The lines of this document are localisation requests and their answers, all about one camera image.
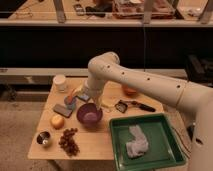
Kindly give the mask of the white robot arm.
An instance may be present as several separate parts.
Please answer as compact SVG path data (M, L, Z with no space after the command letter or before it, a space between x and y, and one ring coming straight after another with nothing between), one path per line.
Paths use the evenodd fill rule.
M88 63L82 91L97 107L108 81L126 85L184 114L196 116L188 171L213 171L213 88L183 79L128 69L119 56L106 52Z

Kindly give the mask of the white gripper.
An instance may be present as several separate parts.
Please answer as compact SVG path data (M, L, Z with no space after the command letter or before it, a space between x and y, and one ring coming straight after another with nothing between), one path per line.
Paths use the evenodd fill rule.
M100 110L102 106L102 94L103 94L103 86L96 84L96 83L90 83L88 80L86 80L83 83L83 87L81 91L85 94L87 94L95 103L96 109Z

